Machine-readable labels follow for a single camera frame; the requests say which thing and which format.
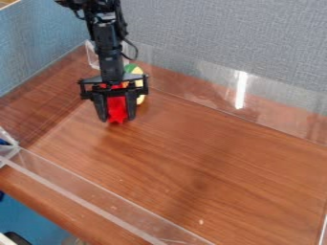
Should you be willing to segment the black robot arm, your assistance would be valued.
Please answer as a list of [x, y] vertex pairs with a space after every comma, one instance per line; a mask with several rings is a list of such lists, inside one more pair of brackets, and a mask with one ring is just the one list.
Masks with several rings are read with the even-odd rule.
[[68, 8], [75, 17], [86, 22], [100, 74], [78, 81], [80, 98], [94, 103], [99, 119], [104, 123], [124, 123], [136, 116], [138, 100], [148, 95], [148, 75], [127, 70], [123, 43], [128, 40], [128, 24], [120, 0], [54, 0]]

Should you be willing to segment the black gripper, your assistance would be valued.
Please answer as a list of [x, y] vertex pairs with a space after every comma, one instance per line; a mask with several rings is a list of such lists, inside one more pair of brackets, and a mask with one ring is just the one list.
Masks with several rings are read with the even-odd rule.
[[[143, 86], [136, 87], [135, 82], [142, 79]], [[100, 76], [82, 78], [78, 81], [80, 88], [80, 98], [92, 100], [100, 121], [107, 121], [107, 104], [102, 94], [122, 94], [126, 96], [128, 120], [132, 121], [136, 115], [136, 99], [140, 95], [148, 95], [148, 76], [126, 74], [122, 81], [103, 82]]]

